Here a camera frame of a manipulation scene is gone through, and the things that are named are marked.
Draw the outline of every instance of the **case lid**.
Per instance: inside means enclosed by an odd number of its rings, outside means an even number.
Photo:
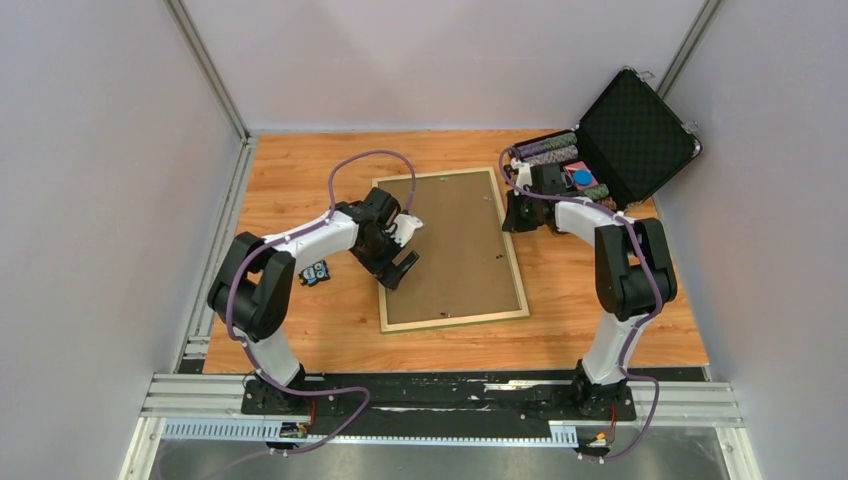
[[[631,68],[580,120],[581,156],[624,208],[650,197],[700,153],[700,142]]]

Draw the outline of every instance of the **white wall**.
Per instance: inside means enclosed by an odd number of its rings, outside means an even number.
[[[704,154],[659,204],[764,477],[844,478],[848,3],[725,3],[669,98]]]
[[[0,478],[114,478],[235,135],[163,2],[19,0],[0,138]]]
[[[251,129],[402,130],[574,125],[703,0],[184,2]]]

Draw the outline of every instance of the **cork board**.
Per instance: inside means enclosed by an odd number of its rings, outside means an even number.
[[[395,198],[409,175],[378,178]],[[493,168],[416,176],[411,213],[424,222],[398,258],[420,255],[397,290],[379,285],[383,332],[527,317],[530,310]]]

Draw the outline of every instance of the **blue button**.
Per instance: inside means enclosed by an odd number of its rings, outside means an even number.
[[[581,187],[589,185],[590,183],[592,183],[592,180],[595,179],[594,177],[592,177],[592,174],[589,173],[588,170],[577,170],[571,175],[574,177],[574,182],[577,183],[577,185],[580,185]]]

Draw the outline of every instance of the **wooden tabletop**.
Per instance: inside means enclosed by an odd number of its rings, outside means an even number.
[[[239,232],[262,236],[321,215],[327,176],[372,149],[404,154],[417,172],[497,164],[500,151],[550,130],[419,131],[263,136],[256,152]],[[336,201],[361,200],[372,179],[407,173],[394,157],[365,157],[336,175]],[[646,203],[628,212],[656,216]],[[328,257],[331,280],[292,287],[283,323],[295,356],[310,372],[573,368],[592,343],[601,307],[592,248],[547,227],[513,235],[530,318],[408,333],[380,333],[377,283],[348,252]],[[685,292],[648,327],[633,365],[703,365],[707,357]],[[246,372],[250,363],[218,321],[204,371]]]

